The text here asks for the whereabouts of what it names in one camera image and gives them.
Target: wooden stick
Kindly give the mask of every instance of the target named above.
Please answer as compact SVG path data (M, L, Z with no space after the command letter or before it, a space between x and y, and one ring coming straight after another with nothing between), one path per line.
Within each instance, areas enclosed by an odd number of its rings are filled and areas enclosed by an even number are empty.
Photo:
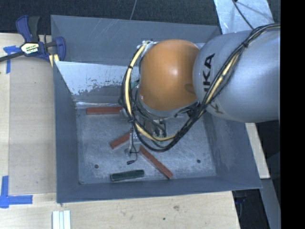
M87 108L87 115L112 115L119 114L122 107L94 107Z
M159 160L157 160L150 152L148 152L142 145L140 146L140 154L148 159L148 161L150 161L152 165L168 179L173 177L172 172L166 168Z
M115 149L119 145L127 142L129 140L129 135L130 135L130 133L126 133L125 135L120 136L118 139L116 139L116 140L114 140L113 142L110 143L110 147L112 149Z

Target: black floor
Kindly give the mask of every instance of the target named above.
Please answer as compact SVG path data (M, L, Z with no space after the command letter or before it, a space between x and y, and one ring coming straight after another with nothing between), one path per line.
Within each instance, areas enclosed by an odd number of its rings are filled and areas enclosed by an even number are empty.
M281 22L281 0L268 0L275 22ZM40 15L39 34L51 34L50 15L129 19L134 0L0 0L0 32L16 32L22 15ZM137 0L133 20L218 25L213 0ZM278 122L257 124L266 158L279 151ZM280 201L280 176L273 179ZM242 229L268 229L258 190L234 192Z

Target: blue tape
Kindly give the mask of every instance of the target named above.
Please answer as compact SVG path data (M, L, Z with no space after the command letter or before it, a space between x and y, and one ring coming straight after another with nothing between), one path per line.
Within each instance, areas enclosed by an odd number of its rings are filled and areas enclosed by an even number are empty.
M16 46L4 47L3 50L9 55L15 52L21 52L21 49ZM6 63L6 74L10 73L10 59Z
M9 196L9 176L2 177L0 208L16 204L32 204L33 195Z

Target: yellow label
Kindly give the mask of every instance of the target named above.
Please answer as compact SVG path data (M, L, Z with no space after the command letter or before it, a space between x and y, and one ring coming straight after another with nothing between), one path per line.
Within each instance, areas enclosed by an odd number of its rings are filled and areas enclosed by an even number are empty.
M38 52L39 45L38 43L26 43L21 47L21 50L25 54L30 54L33 52Z

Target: gray bin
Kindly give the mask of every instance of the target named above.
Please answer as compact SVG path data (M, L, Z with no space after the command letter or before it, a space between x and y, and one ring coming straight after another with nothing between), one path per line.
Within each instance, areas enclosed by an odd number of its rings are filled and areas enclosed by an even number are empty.
M52 36L66 40L54 65L57 202L173 196L261 188L245 125L209 113L170 151L155 153L174 174L163 177L143 157L126 161L128 144L109 143L130 124L120 115L86 115L90 106L117 105L120 80L143 40L205 43L215 26L52 16ZM179 126L183 119L168 126ZM144 169L140 179L111 182L111 173Z

